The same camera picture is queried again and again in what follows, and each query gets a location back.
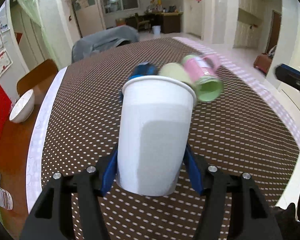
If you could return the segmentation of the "pink green jar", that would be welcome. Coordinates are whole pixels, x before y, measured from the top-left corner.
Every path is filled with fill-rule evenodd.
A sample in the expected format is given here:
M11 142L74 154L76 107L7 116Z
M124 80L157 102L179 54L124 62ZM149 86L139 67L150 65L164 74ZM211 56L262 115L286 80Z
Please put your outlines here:
M217 70L210 67L203 56L205 55L187 55L181 64L194 84L197 99L201 102L211 102L220 96L224 85L217 75Z

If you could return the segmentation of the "cream yellow cup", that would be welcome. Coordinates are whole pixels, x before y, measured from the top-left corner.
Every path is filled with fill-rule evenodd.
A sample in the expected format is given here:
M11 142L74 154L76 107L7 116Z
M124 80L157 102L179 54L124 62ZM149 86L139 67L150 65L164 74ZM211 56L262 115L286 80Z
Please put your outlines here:
M178 63L165 64L160 68L158 75L170 77L172 79L176 79L182 83L185 83L189 87L191 87L194 92L196 92L194 88L194 84L191 81L189 74L186 72L186 70L181 64Z

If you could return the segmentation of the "wooden chair back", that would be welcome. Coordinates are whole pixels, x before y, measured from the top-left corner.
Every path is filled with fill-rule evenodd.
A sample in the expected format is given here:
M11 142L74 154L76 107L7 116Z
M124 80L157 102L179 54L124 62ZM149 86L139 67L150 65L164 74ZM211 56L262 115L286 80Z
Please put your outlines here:
M50 76L55 76L58 73L58 68L52 59L47 59L33 70L27 73L17 82L17 93L22 96L31 88L35 87Z

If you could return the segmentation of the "white ceramic bowl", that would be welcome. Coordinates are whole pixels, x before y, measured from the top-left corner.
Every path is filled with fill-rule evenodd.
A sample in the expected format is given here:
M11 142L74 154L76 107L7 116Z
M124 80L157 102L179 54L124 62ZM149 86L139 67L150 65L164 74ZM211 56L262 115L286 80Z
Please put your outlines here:
M12 108L9 120L15 124L26 121L33 112L34 100L33 89L24 93Z

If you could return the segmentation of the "white wall cabinet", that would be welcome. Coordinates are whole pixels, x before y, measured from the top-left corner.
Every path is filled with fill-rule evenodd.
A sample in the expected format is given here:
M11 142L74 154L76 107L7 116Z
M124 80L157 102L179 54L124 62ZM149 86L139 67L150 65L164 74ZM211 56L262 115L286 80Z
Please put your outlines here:
M225 45L228 48L258 48L264 0L226 0L226 8Z

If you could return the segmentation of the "wooden desk chair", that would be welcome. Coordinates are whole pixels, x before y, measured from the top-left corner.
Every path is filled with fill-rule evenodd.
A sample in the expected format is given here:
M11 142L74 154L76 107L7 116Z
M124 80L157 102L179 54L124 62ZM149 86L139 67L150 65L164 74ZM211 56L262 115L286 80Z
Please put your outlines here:
M145 29L151 31L151 24L149 20L144 20L138 13L135 13L136 20L136 29L139 31L140 29Z

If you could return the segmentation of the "dark wooden desk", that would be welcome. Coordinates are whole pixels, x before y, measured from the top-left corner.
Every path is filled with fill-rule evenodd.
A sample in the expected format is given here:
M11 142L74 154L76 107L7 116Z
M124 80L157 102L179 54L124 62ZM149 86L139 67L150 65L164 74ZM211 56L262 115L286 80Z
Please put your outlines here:
M151 31L154 25L161 26L161 33L180 33L181 32L181 17L182 12L149 12L141 16L144 20L149 20L151 24ZM136 29L135 15L124 19L126 25Z

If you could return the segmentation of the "clear spray bottle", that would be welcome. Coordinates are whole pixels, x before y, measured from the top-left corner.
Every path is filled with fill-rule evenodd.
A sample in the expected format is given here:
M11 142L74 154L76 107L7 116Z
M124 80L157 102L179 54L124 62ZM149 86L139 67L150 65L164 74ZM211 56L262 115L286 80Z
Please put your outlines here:
M6 210L13 209L13 199L11 194L2 188L0 188L0 207L5 208Z

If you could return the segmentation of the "white waste bin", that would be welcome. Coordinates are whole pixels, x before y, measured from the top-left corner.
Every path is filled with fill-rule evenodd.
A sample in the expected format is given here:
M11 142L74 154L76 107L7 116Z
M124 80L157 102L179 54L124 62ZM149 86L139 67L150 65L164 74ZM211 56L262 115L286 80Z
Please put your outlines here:
M161 26L160 25L154 25L152 27L152 31L154 35L160 35L161 33Z

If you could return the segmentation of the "white paper cup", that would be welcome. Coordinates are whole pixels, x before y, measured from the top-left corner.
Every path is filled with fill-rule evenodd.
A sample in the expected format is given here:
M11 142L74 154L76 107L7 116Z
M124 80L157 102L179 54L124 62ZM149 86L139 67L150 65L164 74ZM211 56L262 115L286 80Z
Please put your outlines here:
M122 89L117 184L142 196L173 193L189 136L195 92L170 77L136 77Z

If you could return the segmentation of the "green door curtain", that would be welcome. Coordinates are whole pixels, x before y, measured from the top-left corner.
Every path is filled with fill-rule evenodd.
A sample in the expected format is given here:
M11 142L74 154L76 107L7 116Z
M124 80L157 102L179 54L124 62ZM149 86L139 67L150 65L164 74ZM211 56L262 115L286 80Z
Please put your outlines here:
M39 1L38 0L15 0L15 1L18 2L18 4L26 12L26 14L29 16L29 18L34 23L36 23L37 25L40 26L43 41L47 48L47 51L48 51L49 55L51 56L51 59L53 59L53 61L55 63L58 63L57 57L55 55L55 51L53 50L53 48L51 47L51 45L47 39L46 29L43 25L42 17L41 17L40 11L39 11Z

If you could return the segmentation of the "white refrigerator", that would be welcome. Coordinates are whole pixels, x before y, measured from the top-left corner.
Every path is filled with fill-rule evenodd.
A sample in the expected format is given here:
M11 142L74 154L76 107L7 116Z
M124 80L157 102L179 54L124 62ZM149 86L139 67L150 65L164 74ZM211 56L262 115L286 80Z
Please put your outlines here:
M101 0L76 0L72 5L81 37L106 29Z

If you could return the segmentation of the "chair with grey cover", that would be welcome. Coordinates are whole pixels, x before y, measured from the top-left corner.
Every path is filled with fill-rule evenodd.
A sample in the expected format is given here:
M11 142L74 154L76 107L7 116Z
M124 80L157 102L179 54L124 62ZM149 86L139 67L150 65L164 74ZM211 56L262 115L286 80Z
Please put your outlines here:
M71 63L90 57L93 53L139 42L139 40L138 31L127 25L96 32L75 42L71 51Z

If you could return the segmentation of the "blue black cup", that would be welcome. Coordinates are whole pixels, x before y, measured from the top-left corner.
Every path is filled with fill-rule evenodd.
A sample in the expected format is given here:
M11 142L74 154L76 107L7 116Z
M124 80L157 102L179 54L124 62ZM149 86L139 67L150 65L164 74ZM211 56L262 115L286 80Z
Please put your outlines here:
M150 63L150 62L142 62L138 64L132 71L132 74L127 79L127 81L134 79L136 77L142 77L146 75L157 75L158 74L158 68Z

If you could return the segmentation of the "brown polka dot tablecloth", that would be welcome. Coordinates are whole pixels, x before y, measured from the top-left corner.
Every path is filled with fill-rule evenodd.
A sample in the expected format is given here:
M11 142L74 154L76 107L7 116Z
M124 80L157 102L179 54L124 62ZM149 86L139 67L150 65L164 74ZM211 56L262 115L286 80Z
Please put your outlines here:
M300 239L300 127L225 58L214 100L164 69L214 52L186 38L113 48L58 72L37 116L21 239Z

